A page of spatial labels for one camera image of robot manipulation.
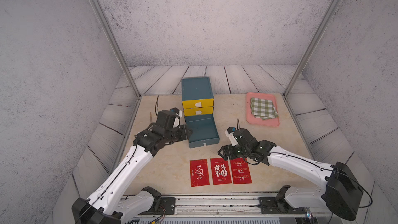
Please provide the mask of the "teal bottom drawer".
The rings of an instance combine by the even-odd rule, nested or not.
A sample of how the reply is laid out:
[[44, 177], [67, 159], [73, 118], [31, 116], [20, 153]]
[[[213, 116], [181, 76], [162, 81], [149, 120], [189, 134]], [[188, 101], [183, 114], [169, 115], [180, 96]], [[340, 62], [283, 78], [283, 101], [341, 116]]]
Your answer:
[[190, 148], [219, 144], [220, 137], [213, 114], [188, 116], [185, 121], [187, 127], [193, 131], [189, 137]]

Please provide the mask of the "red postcard chinese text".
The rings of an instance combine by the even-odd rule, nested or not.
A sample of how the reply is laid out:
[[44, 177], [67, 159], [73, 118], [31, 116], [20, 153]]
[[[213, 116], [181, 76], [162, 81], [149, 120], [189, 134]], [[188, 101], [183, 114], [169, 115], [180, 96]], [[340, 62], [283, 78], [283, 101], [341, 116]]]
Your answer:
[[229, 163], [222, 158], [210, 159], [211, 176], [214, 185], [231, 184]]

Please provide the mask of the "red postcard english text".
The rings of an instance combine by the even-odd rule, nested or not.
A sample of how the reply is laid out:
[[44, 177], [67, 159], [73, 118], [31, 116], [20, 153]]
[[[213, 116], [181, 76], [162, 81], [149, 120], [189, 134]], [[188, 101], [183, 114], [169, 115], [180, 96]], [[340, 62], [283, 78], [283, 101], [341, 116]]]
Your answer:
[[233, 184], [251, 184], [249, 164], [243, 159], [230, 160]]

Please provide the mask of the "yellow bottom drawer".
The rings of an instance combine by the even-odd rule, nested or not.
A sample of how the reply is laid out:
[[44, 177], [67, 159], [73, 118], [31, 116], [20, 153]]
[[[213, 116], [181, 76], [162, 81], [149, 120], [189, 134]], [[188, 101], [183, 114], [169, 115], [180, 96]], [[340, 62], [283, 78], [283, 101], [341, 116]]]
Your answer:
[[184, 115], [188, 116], [199, 116], [199, 115], [211, 115], [214, 113], [214, 108], [211, 107], [199, 107], [199, 108], [187, 108], [183, 110]]

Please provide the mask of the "yellow drawer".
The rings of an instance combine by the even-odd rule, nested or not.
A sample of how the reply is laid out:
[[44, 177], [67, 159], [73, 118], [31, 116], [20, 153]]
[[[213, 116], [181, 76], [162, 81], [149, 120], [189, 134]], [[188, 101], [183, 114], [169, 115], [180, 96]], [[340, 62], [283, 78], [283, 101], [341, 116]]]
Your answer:
[[187, 100], [182, 102], [184, 109], [192, 109], [192, 108], [205, 108], [205, 107], [213, 107], [214, 99], [196, 99], [196, 100]]
[[184, 115], [188, 116], [199, 116], [199, 115], [211, 115], [214, 113], [214, 108], [211, 107], [199, 107], [199, 108], [187, 108], [183, 110]]

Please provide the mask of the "red postcard must text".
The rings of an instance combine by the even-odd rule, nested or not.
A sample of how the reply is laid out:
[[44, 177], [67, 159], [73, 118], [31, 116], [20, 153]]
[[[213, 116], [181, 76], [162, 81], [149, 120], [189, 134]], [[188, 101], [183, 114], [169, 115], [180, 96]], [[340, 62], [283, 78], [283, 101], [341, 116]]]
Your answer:
[[190, 183], [191, 187], [210, 185], [208, 163], [206, 159], [190, 161]]

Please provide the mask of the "teal drawer cabinet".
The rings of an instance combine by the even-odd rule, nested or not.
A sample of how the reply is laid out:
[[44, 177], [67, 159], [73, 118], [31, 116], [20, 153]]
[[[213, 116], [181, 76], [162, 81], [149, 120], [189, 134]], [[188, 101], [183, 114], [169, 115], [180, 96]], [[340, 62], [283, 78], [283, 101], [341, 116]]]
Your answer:
[[182, 102], [196, 99], [214, 99], [209, 77], [184, 78], [181, 81]]

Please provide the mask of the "yellow top drawer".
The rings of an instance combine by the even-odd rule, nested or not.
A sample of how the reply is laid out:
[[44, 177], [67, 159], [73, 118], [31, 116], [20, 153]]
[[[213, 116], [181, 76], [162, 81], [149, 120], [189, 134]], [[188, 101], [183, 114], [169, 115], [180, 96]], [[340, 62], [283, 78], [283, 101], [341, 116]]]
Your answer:
[[192, 108], [205, 108], [205, 107], [213, 107], [214, 99], [196, 99], [196, 100], [187, 100], [182, 102], [184, 109], [192, 109]]

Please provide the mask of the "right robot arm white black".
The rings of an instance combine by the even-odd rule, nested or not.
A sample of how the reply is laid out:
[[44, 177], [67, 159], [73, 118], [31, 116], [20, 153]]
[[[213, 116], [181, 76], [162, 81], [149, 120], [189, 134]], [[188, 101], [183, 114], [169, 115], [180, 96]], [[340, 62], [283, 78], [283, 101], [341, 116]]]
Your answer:
[[218, 151], [223, 160], [243, 159], [246, 162], [250, 159], [253, 166], [265, 164], [281, 168], [315, 184], [313, 188], [283, 186], [275, 198], [280, 212], [304, 207], [325, 208], [344, 220], [356, 220], [367, 191], [348, 165], [318, 162], [289, 152], [273, 142], [257, 141], [245, 128], [229, 127], [226, 136], [231, 143]]

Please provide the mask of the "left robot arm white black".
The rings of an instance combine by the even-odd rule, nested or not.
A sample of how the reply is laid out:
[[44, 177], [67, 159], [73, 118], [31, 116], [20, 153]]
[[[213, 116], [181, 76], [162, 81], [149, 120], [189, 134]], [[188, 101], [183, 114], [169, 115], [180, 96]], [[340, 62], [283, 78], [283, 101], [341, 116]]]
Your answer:
[[143, 188], [126, 200], [122, 196], [139, 172], [158, 151], [176, 142], [188, 140], [193, 131], [181, 124], [182, 111], [173, 108], [157, 113], [156, 122], [136, 135], [125, 158], [111, 175], [86, 199], [78, 198], [72, 206], [77, 224], [127, 224], [144, 212], [156, 212], [161, 193]]

